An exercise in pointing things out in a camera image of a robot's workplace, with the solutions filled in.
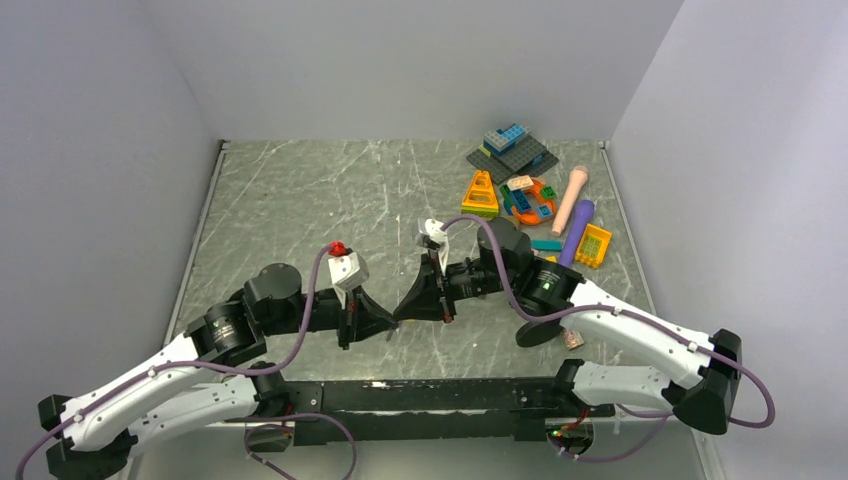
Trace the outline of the yellow key tag with keyring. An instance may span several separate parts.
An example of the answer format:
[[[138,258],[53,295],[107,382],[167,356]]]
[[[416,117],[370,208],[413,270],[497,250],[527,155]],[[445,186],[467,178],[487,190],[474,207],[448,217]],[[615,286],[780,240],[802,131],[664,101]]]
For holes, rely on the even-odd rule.
[[[389,329],[387,331],[385,341],[390,342],[392,340],[392,338],[400,332],[402,327],[412,325],[414,322],[415,322],[414,319],[405,319],[405,320],[399,321],[397,324],[395,324],[391,329]]]

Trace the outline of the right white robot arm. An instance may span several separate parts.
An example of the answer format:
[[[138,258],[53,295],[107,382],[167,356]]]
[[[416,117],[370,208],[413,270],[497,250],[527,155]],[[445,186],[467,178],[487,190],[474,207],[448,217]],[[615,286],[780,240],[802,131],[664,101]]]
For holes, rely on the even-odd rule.
[[[741,340],[664,321],[609,294],[579,272],[537,257],[531,239],[510,221],[483,220],[479,256],[450,263],[444,224],[422,219],[417,243],[425,248],[419,273],[393,316],[397,320],[451,322],[460,300],[506,292],[524,324],[522,348],[542,345],[567,330],[593,334],[643,361],[604,366],[571,359],[559,368],[553,406],[572,416],[591,407],[621,404],[671,414],[691,428],[722,435],[731,423],[741,373]]]

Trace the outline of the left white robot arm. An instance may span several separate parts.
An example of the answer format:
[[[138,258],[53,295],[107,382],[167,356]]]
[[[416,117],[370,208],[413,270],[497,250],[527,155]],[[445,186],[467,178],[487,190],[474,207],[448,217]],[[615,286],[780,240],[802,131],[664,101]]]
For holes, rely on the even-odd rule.
[[[282,363],[264,360],[268,338],[332,331],[345,349],[397,327],[365,292],[367,269],[355,255],[329,266],[332,285],[320,290],[292,265],[268,265],[117,379],[77,397],[43,399],[49,473],[106,479],[154,444],[213,423],[315,413],[319,397],[288,385]]]

